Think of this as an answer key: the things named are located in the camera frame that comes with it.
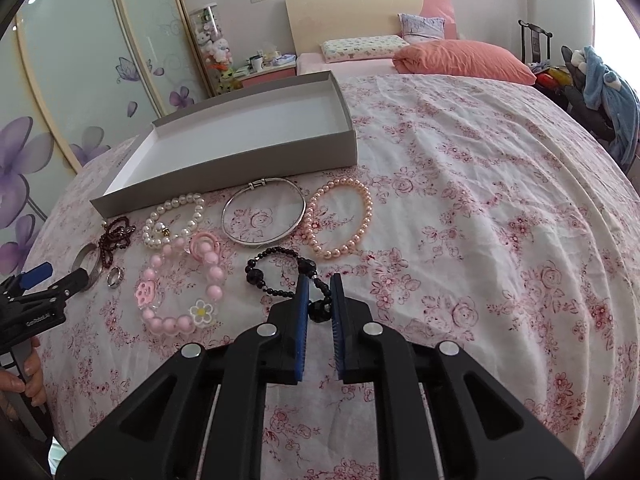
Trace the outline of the left hand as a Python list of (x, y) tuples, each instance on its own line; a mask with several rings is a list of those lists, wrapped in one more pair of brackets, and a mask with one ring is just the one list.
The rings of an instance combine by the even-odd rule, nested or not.
[(41, 406), (47, 402), (46, 387), (43, 382), (43, 371), (37, 349), (40, 347), (38, 337), (30, 340), (32, 351), (24, 361), (26, 382), (23, 379), (9, 373), (7, 370), (1, 371), (0, 389), (2, 393), (25, 393), (32, 406)]

